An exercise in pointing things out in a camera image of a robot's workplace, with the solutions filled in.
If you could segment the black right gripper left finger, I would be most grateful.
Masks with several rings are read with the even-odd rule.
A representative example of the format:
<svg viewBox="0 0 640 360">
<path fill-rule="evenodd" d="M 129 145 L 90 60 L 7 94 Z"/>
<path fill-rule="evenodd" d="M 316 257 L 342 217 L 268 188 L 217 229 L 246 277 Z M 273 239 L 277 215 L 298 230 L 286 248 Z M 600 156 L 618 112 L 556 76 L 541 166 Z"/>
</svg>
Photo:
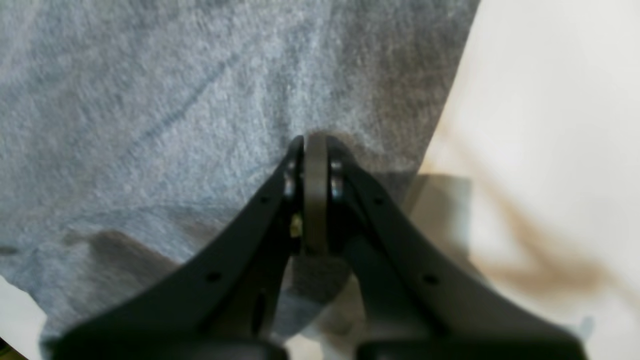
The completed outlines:
<svg viewBox="0 0 640 360">
<path fill-rule="evenodd" d="M 146 292 L 77 326 L 55 360 L 286 360 L 270 343 L 282 278 L 297 246 L 304 137 L 233 221 Z"/>
</svg>

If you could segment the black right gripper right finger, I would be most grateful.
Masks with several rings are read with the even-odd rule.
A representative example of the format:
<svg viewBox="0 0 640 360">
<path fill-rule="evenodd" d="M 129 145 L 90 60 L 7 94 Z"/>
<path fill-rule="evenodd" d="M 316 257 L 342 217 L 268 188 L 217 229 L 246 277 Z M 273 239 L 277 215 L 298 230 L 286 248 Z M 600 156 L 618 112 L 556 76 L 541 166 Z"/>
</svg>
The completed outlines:
<svg viewBox="0 0 640 360">
<path fill-rule="evenodd" d="M 468 274 L 412 225 L 347 146 L 327 138 L 327 248 L 365 306 L 357 360 L 585 360 L 578 338 Z"/>
</svg>

